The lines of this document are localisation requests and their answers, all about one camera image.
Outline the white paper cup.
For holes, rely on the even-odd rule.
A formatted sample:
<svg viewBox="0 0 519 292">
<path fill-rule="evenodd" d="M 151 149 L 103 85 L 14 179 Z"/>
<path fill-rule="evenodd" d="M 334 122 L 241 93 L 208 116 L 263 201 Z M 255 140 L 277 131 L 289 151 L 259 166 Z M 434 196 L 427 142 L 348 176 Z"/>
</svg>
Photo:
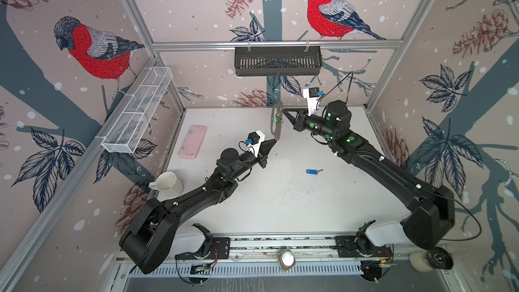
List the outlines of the white paper cup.
<svg viewBox="0 0 519 292">
<path fill-rule="evenodd" d="M 181 195 L 183 191 L 182 182 L 173 172 L 165 172 L 159 175 L 148 187 L 162 194 L 166 199 L 172 199 Z"/>
</svg>

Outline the blue tagged key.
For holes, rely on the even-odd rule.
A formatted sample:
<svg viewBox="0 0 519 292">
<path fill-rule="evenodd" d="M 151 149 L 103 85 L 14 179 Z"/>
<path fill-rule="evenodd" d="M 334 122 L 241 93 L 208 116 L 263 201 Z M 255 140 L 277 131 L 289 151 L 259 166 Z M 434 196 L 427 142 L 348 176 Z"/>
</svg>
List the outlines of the blue tagged key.
<svg viewBox="0 0 519 292">
<path fill-rule="evenodd" d="M 321 173 L 322 171 L 323 171 L 323 169 L 320 169 L 320 170 L 307 169 L 305 172 L 307 174 L 317 175 L 317 174 Z"/>
</svg>

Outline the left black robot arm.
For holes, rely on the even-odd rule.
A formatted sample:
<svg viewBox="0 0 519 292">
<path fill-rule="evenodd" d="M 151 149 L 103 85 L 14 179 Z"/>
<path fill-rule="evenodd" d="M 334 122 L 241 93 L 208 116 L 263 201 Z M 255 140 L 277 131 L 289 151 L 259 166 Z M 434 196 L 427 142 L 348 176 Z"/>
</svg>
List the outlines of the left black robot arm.
<svg viewBox="0 0 519 292">
<path fill-rule="evenodd" d="M 142 273 L 152 273 L 166 260 L 178 228 L 202 210 L 229 198 L 238 188 L 239 176 L 257 164 L 265 168 L 268 154 L 276 143 L 276 139 L 270 139 L 260 143 L 254 151 L 242 154 L 228 148 L 199 188 L 166 201 L 147 200 L 122 235 L 121 249 Z"/>
</svg>

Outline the horizontal aluminium frame bar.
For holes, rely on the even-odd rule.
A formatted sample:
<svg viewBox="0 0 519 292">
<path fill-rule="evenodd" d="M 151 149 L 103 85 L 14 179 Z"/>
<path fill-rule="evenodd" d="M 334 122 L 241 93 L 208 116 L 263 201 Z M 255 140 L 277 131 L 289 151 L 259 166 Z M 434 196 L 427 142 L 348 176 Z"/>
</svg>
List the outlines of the horizontal aluminium frame bar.
<svg viewBox="0 0 519 292">
<path fill-rule="evenodd" d="M 246 41 L 246 42 L 161 42 L 153 43 L 155 52 L 173 51 L 228 51 L 237 47 L 251 49 L 252 47 L 311 47 L 319 46 L 322 49 L 399 49 L 403 40 L 344 40 L 344 41 Z"/>
</svg>

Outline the small round lamp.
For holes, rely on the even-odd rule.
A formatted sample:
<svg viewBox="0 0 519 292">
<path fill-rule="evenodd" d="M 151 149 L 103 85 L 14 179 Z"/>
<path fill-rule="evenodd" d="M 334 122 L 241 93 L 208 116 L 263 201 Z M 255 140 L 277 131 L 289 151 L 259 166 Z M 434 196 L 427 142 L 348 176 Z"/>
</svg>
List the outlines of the small round lamp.
<svg viewBox="0 0 519 292">
<path fill-rule="evenodd" d="M 278 255 L 278 262 L 284 271 L 288 271 L 296 265 L 296 259 L 291 250 L 282 250 Z"/>
</svg>

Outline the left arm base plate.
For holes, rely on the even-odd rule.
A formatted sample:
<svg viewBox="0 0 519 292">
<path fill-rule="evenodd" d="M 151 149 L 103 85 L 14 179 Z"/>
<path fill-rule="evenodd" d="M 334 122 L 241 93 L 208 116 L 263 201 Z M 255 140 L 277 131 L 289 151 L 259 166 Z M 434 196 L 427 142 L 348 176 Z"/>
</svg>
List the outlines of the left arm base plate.
<svg viewBox="0 0 519 292">
<path fill-rule="evenodd" d="M 176 255 L 176 260 L 227 260 L 229 259 L 231 249 L 231 239 L 229 237 L 213 238 L 206 255 L 201 255 L 205 247 L 201 247 L 201 251 L 195 253 L 183 253 Z"/>
</svg>

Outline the pink plastic case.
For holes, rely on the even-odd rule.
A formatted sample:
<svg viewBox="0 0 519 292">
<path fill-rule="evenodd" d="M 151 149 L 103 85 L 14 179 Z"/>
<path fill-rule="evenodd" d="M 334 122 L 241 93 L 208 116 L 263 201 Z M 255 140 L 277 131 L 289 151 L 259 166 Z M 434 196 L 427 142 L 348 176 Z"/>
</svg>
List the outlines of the pink plastic case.
<svg viewBox="0 0 519 292">
<path fill-rule="evenodd" d="M 204 142 L 207 129 L 206 126 L 201 125 L 193 125 L 189 128 L 185 140 L 179 149 L 179 158 L 187 160 L 196 159 Z"/>
</svg>

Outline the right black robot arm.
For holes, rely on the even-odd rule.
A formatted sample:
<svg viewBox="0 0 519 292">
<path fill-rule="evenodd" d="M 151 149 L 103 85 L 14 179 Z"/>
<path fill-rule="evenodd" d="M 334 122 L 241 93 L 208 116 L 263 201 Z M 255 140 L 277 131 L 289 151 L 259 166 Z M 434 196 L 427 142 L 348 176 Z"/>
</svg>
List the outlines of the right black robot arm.
<svg viewBox="0 0 519 292">
<path fill-rule="evenodd" d="M 402 220 L 386 223 L 371 220 L 360 227 L 354 240 L 359 253 L 369 255 L 375 247 L 400 243 L 413 243 L 423 250 L 433 250 L 454 227 L 453 192 L 413 177 L 352 131 L 351 112 L 345 102 L 329 103 L 322 116 L 311 114 L 305 108 L 275 107 L 272 121 L 277 129 L 281 128 L 283 118 L 298 132 L 309 131 L 313 136 L 322 137 L 321 143 L 336 157 L 370 175 L 410 211 Z"/>
</svg>

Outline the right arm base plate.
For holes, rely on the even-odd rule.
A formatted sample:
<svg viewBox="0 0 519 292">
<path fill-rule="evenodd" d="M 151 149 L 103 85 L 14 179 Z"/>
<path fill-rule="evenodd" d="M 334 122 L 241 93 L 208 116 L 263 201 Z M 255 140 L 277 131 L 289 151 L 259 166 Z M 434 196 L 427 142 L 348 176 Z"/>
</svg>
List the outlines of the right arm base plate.
<svg viewBox="0 0 519 292">
<path fill-rule="evenodd" d="M 393 258 L 389 246 L 378 247 L 366 238 L 356 236 L 336 236 L 335 249 L 340 258 Z"/>
</svg>

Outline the black hanging basket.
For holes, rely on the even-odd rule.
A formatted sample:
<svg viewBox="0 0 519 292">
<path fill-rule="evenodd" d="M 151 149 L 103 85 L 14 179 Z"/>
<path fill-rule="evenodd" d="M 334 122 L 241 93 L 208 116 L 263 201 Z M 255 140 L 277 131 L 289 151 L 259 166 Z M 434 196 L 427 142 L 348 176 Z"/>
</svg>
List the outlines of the black hanging basket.
<svg viewBox="0 0 519 292">
<path fill-rule="evenodd" d="M 321 68 L 319 46 L 235 48 L 235 74 L 239 77 L 314 76 Z"/>
</svg>

